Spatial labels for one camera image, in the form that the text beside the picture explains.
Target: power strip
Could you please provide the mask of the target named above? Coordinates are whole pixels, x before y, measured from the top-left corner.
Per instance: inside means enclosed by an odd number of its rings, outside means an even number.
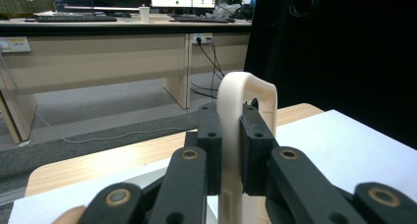
[[[207,44],[209,43],[208,38],[212,38],[212,33],[194,33],[193,34],[193,44],[198,44],[197,38],[200,38],[202,40],[201,44]]]

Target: keyboard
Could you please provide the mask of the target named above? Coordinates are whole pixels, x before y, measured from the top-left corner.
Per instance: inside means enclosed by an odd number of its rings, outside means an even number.
[[[38,23],[84,23],[84,22],[117,22],[109,16],[37,16]]]
[[[182,23],[229,23],[227,20],[224,19],[216,19],[216,18],[199,18],[199,17],[174,17],[176,22]]]

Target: cup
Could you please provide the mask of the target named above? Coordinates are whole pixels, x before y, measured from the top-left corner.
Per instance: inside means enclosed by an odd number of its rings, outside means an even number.
[[[149,7],[139,7],[139,13],[141,14],[141,22],[149,23]]]

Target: office desk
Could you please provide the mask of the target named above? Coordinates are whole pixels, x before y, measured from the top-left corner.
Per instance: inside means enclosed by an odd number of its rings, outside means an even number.
[[[192,44],[192,33],[213,33],[222,70],[243,69],[250,24],[172,20],[151,15],[147,24],[137,16],[115,23],[1,21],[0,37],[24,36],[30,45],[30,52],[3,53],[10,72],[0,62],[0,110],[15,143],[29,138],[36,93],[164,79],[167,91],[188,108],[189,76],[213,68],[200,47]],[[212,53],[209,44],[203,48]]]
[[[282,108],[277,111],[277,125],[322,112],[310,104]],[[180,133],[41,166],[30,174],[25,196],[33,196],[168,158],[177,148],[184,145],[184,139],[185,133]]]

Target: white handle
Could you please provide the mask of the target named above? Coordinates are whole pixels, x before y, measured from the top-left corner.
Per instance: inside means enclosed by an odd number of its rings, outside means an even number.
[[[275,85],[244,72],[230,73],[221,81],[217,95],[217,113],[223,132],[221,195],[218,199],[219,224],[260,222],[258,203],[255,199],[250,198],[243,210],[243,188],[240,179],[239,118],[242,115],[243,103],[250,103],[254,98],[258,99],[259,112],[272,134],[275,135],[277,106]]]

